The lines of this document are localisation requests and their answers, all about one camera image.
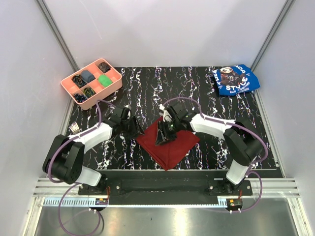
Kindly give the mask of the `red cloth napkin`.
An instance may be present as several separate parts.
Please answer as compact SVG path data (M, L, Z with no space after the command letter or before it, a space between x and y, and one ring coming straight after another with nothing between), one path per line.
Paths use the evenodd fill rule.
M177 139L167 144L155 145L158 133L158 118L136 138L137 143L164 169L173 169L185 155L199 142L199 138L190 131L179 131Z

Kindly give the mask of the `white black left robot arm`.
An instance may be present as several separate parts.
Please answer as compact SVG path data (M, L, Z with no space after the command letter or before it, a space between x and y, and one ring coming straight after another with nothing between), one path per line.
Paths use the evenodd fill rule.
M106 175L83 165L86 152L113 137L122 135L125 139L134 139L143 133L130 106L117 106L105 119L83 132L57 135L42 169L50 178L56 178L56 182L79 183L100 195L106 190Z

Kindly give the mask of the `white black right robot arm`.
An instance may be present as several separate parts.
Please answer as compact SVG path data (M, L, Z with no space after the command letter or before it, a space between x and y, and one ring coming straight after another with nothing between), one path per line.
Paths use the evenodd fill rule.
M178 103L168 107L161 104L159 110L162 120L157 123L157 146L175 141L180 131L204 133L225 141L232 157L223 182L224 191L229 195L240 191L250 166L261 152L268 153L265 143L256 134L255 127L245 118L221 119L202 112L191 113Z

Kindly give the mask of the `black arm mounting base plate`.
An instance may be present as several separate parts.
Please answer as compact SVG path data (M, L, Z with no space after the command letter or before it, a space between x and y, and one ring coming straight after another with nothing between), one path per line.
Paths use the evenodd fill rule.
M219 170L108 170L110 205L210 205L218 197L251 197L249 180L233 187Z

